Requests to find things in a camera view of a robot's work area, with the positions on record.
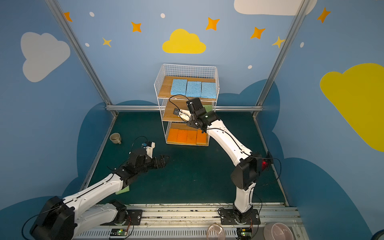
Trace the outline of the green sponge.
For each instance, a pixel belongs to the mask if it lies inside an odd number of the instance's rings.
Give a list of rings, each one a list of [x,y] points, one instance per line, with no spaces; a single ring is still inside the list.
[[[203,107],[205,108],[206,112],[210,112],[213,110],[213,106],[212,105],[203,105]]]
[[[120,194],[123,194],[123,193],[126,193],[126,192],[129,192],[130,191],[130,186],[126,186],[125,188],[123,188],[122,190],[116,192],[116,195],[120,195]]]

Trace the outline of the orange sponge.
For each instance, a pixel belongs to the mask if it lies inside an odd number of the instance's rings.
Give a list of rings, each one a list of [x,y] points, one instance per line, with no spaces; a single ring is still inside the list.
[[[186,144],[188,139],[188,132],[188,130],[179,129],[177,134],[177,143]]]
[[[186,143],[188,145],[196,145],[197,144],[197,131],[188,130]]]
[[[168,144],[175,144],[178,141],[179,129],[170,129],[167,137]]]
[[[207,146],[209,144],[207,133],[197,131],[196,144],[198,146]]]

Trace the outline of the blue sponge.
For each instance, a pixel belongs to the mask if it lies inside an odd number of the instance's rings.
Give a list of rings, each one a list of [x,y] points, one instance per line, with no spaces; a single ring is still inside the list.
[[[186,79],[173,79],[171,87],[171,95],[185,95],[187,91],[188,80]]]
[[[201,86],[201,98],[216,99],[216,83],[202,82]]]
[[[188,81],[186,96],[191,98],[200,98],[202,92],[202,82]]]

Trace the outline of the blue sponge front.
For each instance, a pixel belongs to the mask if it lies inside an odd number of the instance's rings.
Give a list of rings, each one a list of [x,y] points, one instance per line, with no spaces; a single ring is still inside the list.
[[[202,82],[188,81],[186,96],[191,98],[200,98],[202,92]]]

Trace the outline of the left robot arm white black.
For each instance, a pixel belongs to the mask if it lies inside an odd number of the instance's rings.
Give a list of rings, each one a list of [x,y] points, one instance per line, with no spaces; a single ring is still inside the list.
[[[49,199],[31,226],[30,235],[35,240],[71,240],[96,226],[124,221],[121,215],[126,207],[118,202],[108,203],[97,209],[91,208],[123,189],[129,187],[139,175],[149,170],[164,168],[167,155],[152,156],[153,149],[136,149],[126,162],[94,185],[63,199]]]

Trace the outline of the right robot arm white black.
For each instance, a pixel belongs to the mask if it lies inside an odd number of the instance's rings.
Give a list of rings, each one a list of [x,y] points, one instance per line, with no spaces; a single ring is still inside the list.
[[[264,159],[252,152],[228,130],[214,111],[207,112],[199,98],[187,101],[189,118],[187,125],[199,129],[213,138],[232,160],[235,169],[231,179],[236,186],[234,212],[244,218],[252,211],[252,193],[263,171]]]

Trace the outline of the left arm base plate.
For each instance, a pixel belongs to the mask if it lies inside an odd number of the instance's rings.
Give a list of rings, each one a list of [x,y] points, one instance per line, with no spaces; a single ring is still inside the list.
[[[143,210],[126,210],[125,213],[118,213],[112,222],[104,223],[102,226],[139,226],[141,224]]]

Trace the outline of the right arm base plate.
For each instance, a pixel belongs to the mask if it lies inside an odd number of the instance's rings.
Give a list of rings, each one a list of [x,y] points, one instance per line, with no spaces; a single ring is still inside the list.
[[[259,225],[261,223],[259,212],[253,208],[245,213],[234,209],[219,208],[218,214],[222,225]]]

